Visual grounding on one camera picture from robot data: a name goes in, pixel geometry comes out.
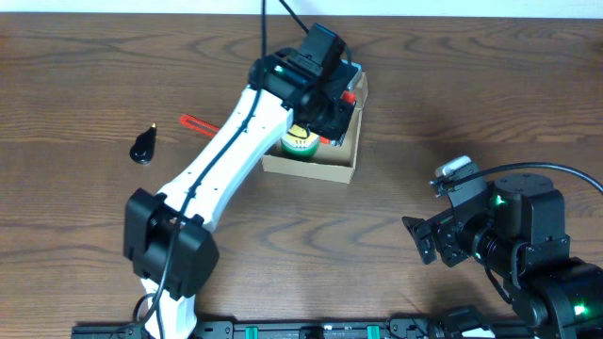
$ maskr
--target wood grain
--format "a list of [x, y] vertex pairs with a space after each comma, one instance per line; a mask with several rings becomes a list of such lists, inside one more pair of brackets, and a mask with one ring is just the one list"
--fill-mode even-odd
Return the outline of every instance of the wood grain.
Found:
[[[216, 233], [200, 314], [386, 317], [475, 303], [512, 312], [470, 261], [420, 264], [403, 215], [446, 208], [427, 182], [467, 153], [483, 168], [556, 161], [603, 178], [600, 21], [305, 17], [362, 63], [370, 93], [350, 185], [256, 168]], [[0, 337], [67, 338], [126, 321], [141, 294], [121, 255], [124, 203], [157, 191], [222, 124], [259, 55], [254, 16], [0, 14]], [[269, 18], [269, 49], [297, 46]], [[152, 122], [152, 164], [128, 158]], [[573, 254], [603, 265], [603, 203], [547, 172], [566, 199]]]

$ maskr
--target wooden table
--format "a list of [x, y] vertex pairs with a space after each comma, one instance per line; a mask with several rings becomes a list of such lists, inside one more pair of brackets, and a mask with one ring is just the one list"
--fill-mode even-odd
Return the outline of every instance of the wooden table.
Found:
[[[511, 315], [467, 260], [423, 266], [401, 216], [447, 208], [433, 170], [555, 161], [603, 179], [601, 22], [303, 18], [348, 42], [370, 93], [350, 185], [256, 167], [215, 234], [220, 262], [200, 314], [241, 320], [436, 315], [476, 304]], [[259, 56], [259, 18], [0, 15], [0, 337], [68, 337], [127, 321], [143, 290], [122, 257], [123, 207], [157, 191], [207, 143], [184, 113], [222, 124]], [[269, 50], [298, 46], [269, 18]], [[149, 166], [135, 137], [156, 122]], [[603, 201], [547, 172], [566, 201], [573, 254], [603, 265]]]

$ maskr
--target cardboard box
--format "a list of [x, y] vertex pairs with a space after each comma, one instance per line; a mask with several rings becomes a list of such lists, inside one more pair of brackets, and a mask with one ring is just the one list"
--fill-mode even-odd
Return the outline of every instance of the cardboard box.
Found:
[[299, 160], [284, 153], [281, 150], [281, 142], [277, 142], [262, 157], [264, 170], [349, 184], [354, 170], [356, 170], [360, 124], [368, 96], [368, 81], [365, 73], [362, 74], [362, 78], [354, 91], [356, 93], [356, 107], [341, 147], [320, 144], [314, 156], [307, 160]]

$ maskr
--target white wall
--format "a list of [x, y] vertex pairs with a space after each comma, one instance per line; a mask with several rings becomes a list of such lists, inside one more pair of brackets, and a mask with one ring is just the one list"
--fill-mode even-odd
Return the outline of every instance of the white wall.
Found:
[[[603, 0], [288, 0], [300, 15], [603, 18]], [[259, 0], [0, 0], [0, 11], [258, 14]], [[270, 14], [285, 14], [268, 0]]]

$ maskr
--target white robotic arm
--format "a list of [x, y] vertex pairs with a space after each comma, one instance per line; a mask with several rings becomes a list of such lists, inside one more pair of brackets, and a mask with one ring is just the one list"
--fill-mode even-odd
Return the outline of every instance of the white robotic arm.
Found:
[[[180, 209], [188, 189], [248, 116], [255, 93], [256, 91], [249, 87], [244, 89], [233, 114], [201, 154], [174, 180], [161, 187], [158, 193], [167, 195], [165, 204], [176, 211]], [[185, 217], [199, 215], [204, 219], [203, 227], [208, 232], [216, 231], [224, 207], [238, 186], [269, 147], [291, 128], [293, 110], [284, 109], [282, 103], [281, 99], [265, 90], [260, 93], [260, 100], [247, 130], [238, 136], [234, 144], [207, 173], [184, 212]], [[151, 279], [141, 281], [147, 293], [156, 291], [157, 284]], [[190, 336], [197, 324], [194, 305], [195, 296], [174, 300], [168, 293], [162, 294], [159, 310], [166, 338], [185, 339]], [[159, 337], [156, 312], [145, 328], [153, 337]]]

